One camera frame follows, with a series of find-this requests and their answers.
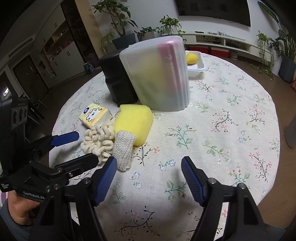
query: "human hand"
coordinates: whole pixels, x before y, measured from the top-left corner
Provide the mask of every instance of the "human hand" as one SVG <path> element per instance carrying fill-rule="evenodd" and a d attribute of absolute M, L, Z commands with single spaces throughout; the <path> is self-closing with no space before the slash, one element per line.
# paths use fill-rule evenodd
<path fill-rule="evenodd" d="M 33 220 L 29 212 L 39 205 L 39 202 L 23 198 L 15 191 L 8 192 L 8 210 L 12 219 L 19 225 L 31 226 Z"/>

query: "knitted fabric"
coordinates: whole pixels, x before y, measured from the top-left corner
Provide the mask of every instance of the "knitted fabric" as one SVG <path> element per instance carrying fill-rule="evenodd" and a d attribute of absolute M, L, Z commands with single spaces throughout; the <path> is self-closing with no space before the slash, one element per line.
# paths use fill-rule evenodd
<path fill-rule="evenodd" d="M 112 154 L 115 137 L 113 123 L 99 123 L 84 132 L 84 141 L 80 147 L 85 154 L 93 153 L 98 156 L 99 164 L 107 161 Z"/>
<path fill-rule="evenodd" d="M 131 154 L 136 136 L 127 131 L 118 131 L 112 156 L 117 160 L 117 169 L 125 172 L 131 166 Z"/>

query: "tablecloth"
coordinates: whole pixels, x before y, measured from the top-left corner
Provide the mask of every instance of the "tablecloth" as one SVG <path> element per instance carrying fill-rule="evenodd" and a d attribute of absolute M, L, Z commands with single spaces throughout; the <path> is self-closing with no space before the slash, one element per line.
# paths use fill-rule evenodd
<path fill-rule="evenodd" d="M 181 172 L 184 156 L 222 184 L 245 183 L 256 204 L 272 188 L 280 139 L 271 96 L 235 65 L 207 54 L 203 58 L 207 69 L 189 80 L 188 107 L 178 112 L 152 111 L 146 143 L 134 148 L 130 170 L 117 171 L 105 201 L 96 208 L 108 240 L 190 240 L 202 208 Z M 49 153 L 51 167 L 84 155 L 80 143 L 86 127 L 78 116 L 92 102 L 114 116 L 119 112 L 103 73 L 61 109 L 52 134 L 78 131 L 80 140 L 54 148 Z M 94 171 L 71 179 L 70 184 Z M 72 216 L 77 220 L 74 205 Z M 216 238 L 223 234 L 226 217 L 224 204 Z"/>

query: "lemon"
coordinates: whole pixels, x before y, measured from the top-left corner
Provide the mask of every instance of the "lemon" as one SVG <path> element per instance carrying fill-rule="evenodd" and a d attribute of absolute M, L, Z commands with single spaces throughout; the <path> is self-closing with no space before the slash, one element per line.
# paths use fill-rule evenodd
<path fill-rule="evenodd" d="M 187 64 L 195 64 L 198 61 L 198 56 L 195 53 L 186 54 Z"/>

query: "blue logo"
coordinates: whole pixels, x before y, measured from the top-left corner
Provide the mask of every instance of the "blue logo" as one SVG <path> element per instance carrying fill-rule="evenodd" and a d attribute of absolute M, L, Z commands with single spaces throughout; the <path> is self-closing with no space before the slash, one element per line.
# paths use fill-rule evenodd
<path fill-rule="evenodd" d="M 89 111 L 89 107 L 87 107 L 85 110 L 84 110 L 84 114 L 86 113 L 86 112 L 88 112 Z"/>

